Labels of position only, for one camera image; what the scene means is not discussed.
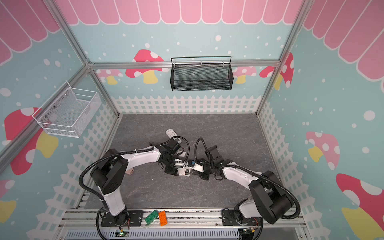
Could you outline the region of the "white remote control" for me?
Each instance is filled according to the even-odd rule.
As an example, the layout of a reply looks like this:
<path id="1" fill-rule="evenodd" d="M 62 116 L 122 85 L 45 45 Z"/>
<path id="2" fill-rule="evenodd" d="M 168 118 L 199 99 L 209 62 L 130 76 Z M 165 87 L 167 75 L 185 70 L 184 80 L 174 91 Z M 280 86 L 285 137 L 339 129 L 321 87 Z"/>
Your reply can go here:
<path id="1" fill-rule="evenodd" d="M 176 132 L 175 132 L 173 129 L 168 129 L 168 130 L 166 130 L 166 134 L 167 134 L 167 136 L 168 136 L 170 139 L 173 138 L 173 137 L 178 136 L 178 135 L 176 134 Z"/>
<path id="2" fill-rule="evenodd" d="M 192 169 L 190 167 L 183 167 L 177 169 L 177 171 L 179 177 L 189 177 L 191 175 Z"/>

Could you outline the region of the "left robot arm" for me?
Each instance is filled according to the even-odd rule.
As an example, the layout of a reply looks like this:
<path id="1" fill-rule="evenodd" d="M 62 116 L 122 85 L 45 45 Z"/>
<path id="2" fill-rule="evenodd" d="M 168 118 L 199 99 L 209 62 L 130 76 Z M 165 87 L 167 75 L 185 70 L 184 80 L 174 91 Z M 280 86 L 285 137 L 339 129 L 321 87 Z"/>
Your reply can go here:
<path id="1" fill-rule="evenodd" d="M 119 152 L 110 149 L 101 159 L 83 170 L 79 185 L 102 201 L 104 211 L 116 225 L 123 225 L 129 220 L 120 190 L 126 171 L 144 164 L 158 163 L 166 174 L 178 176 L 178 169 L 188 162 L 189 154 L 190 144 L 180 136 L 140 150 Z"/>

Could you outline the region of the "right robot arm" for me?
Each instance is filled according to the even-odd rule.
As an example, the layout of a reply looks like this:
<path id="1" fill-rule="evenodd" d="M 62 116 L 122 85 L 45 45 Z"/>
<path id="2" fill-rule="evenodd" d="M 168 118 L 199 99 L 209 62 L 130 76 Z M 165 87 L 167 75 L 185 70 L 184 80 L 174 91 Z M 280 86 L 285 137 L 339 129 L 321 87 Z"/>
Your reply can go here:
<path id="1" fill-rule="evenodd" d="M 277 220 L 292 220 L 299 217 L 301 206 L 298 199 L 283 186 L 279 178 L 271 171 L 254 172 L 239 166 L 231 160 L 225 160 L 217 146 L 208 148 L 203 138 L 198 138 L 194 154 L 197 156 L 199 144 L 203 144 L 208 162 L 208 174 L 218 180 L 230 180 L 248 189 L 251 200 L 243 200 L 234 207 L 234 218 L 240 225 L 253 218 L 262 218 L 269 224 Z"/>

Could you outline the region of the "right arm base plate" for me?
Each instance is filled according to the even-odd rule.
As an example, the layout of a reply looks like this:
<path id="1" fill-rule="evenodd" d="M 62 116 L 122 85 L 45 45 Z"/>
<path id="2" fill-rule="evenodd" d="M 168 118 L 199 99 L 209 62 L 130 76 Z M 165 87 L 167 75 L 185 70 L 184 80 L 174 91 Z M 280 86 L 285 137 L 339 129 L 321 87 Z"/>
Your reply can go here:
<path id="1" fill-rule="evenodd" d="M 244 217 L 240 211 L 224 208 L 221 212 L 222 223 L 224 226 L 259 226 L 262 222 L 260 217 Z"/>

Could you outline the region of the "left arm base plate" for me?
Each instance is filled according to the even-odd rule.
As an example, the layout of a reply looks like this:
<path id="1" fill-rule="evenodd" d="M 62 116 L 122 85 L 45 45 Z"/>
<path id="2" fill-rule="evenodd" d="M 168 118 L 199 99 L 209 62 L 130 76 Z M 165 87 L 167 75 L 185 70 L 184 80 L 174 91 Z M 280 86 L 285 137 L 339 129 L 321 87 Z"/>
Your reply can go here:
<path id="1" fill-rule="evenodd" d="M 124 210 L 117 216 L 110 213 L 102 217 L 102 227 L 140 227 L 143 220 L 144 211 Z"/>

